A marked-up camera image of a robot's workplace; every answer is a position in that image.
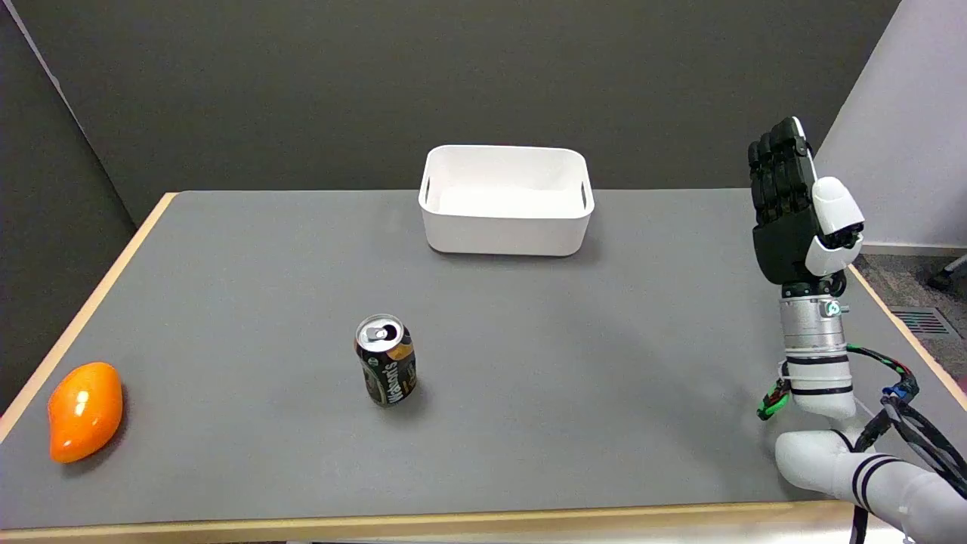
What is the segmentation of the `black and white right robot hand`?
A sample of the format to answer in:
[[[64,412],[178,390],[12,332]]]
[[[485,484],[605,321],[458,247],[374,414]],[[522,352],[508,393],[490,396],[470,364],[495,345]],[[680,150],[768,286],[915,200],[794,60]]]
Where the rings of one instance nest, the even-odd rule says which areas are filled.
[[[754,252],[784,298],[837,297],[864,244],[866,217],[836,177],[821,177],[802,122],[789,116],[747,147]]]

